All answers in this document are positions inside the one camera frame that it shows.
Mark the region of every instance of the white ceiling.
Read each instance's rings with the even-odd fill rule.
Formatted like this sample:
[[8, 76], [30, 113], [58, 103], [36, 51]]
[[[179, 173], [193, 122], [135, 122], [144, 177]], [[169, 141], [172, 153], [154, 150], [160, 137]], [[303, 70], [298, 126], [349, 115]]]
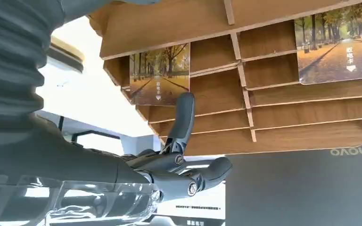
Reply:
[[40, 70], [45, 76], [45, 85], [37, 89], [44, 98], [44, 111], [130, 137], [153, 134], [102, 69], [103, 60], [99, 57], [102, 38], [90, 27], [86, 17], [55, 30], [53, 36], [85, 55], [84, 72], [65, 69], [50, 59]]

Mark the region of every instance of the card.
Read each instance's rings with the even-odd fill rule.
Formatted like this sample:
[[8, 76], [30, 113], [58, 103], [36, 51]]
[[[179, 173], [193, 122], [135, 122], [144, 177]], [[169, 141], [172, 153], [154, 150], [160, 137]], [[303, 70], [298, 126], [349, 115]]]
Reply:
[[136, 105], [175, 106], [189, 92], [190, 44], [130, 56], [130, 97]]
[[299, 81], [362, 79], [362, 3], [295, 20]]

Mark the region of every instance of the metal screw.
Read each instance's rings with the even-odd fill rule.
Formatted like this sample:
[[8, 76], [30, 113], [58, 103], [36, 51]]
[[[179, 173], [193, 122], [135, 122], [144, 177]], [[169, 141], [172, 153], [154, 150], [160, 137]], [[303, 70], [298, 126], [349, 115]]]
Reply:
[[188, 185], [188, 195], [189, 196], [194, 196], [196, 194], [197, 191], [197, 185], [194, 181], [192, 181], [189, 185]]

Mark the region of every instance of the wooden ceiling structure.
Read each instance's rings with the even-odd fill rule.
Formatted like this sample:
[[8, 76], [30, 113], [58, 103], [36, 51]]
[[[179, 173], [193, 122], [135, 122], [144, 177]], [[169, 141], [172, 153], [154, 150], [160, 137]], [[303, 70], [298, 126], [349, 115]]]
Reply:
[[[362, 144], [362, 80], [300, 84], [293, 19], [358, 2], [113, 2], [90, 24], [103, 37], [105, 71], [128, 99], [129, 55], [191, 43], [196, 117], [186, 155], [352, 147]], [[175, 108], [136, 109], [165, 139]]]

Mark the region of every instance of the robotic hand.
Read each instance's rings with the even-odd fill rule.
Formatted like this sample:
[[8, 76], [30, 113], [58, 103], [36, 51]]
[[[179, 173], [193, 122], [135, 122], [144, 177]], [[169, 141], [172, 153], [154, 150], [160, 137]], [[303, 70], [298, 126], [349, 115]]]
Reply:
[[191, 197], [219, 184], [232, 168], [228, 159], [219, 158], [207, 169], [175, 173], [183, 165], [194, 122], [190, 93], [177, 102], [165, 148], [145, 150], [129, 161], [66, 142], [57, 128], [35, 116], [43, 107], [35, 94], [43, 84], [37, 69], [46, 64], [51, 33], [108, 2], [0, 0], [0, 223], [140, 221], [160, 201]]

